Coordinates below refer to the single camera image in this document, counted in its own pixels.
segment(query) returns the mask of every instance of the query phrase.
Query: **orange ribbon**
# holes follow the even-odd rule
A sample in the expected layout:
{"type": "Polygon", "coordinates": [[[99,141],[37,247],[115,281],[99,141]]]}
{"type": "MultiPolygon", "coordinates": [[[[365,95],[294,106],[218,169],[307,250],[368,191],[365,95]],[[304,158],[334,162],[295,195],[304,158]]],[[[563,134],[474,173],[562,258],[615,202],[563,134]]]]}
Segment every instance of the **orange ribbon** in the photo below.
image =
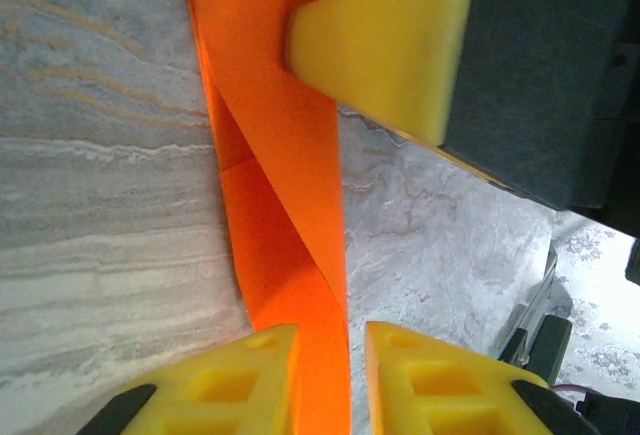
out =
{"type": "Polygon", "coordinates": [[[285,70],[313,0],[189,0],[236,276],[256,330],[300,326],[295,432],[350,433],[336,103],[285,70]]]}

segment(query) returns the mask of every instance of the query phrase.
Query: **yellow foam block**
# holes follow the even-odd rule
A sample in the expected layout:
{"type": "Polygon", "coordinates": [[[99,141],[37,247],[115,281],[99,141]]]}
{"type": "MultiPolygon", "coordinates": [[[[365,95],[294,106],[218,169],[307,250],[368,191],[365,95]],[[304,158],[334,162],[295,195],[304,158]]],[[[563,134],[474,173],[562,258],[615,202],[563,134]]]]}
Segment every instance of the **yellow foam block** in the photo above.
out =
{"type": "Polygon", "coordinates": [[[157,386],[122,433],[294,433],[297,359],[297,327],[278,325],[150,373],[126,389],[157,386]]]}
{"type": "Polygon", "coordinates": [[[444,142],[469,0],[318,0],[292,16],[304,82],[425,145],[444,142]]]}
{"type": "Polygon", "coordinates": [[[531,372],[382,322],[366,351],[375,435],[551,435],[511,387],[531,372]]]}

